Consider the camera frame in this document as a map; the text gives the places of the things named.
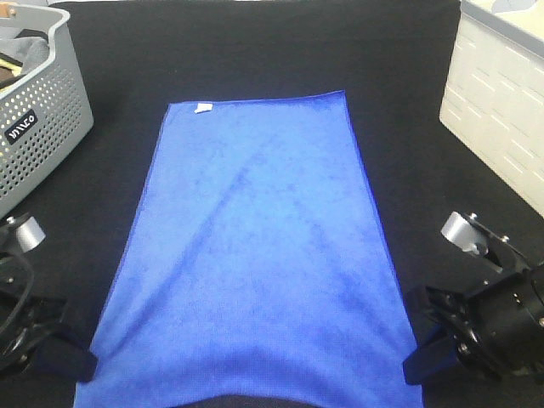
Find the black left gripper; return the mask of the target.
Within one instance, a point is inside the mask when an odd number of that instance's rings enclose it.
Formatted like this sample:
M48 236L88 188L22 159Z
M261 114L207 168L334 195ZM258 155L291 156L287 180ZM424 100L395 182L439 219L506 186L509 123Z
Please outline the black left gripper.
M67 300L38 296L35 280L23 256L1 253L1 377L22 374L36 358L36 373L90 382L97 357L59 333Z

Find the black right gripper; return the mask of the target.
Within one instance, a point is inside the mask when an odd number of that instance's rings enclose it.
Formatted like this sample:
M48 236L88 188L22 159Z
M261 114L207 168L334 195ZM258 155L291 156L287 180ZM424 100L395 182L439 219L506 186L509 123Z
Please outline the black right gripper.
M436 324L403 361L408 385L464 372L495 381L543 379L542 264L521 265L469 293L417 286L406 293L405 308Z

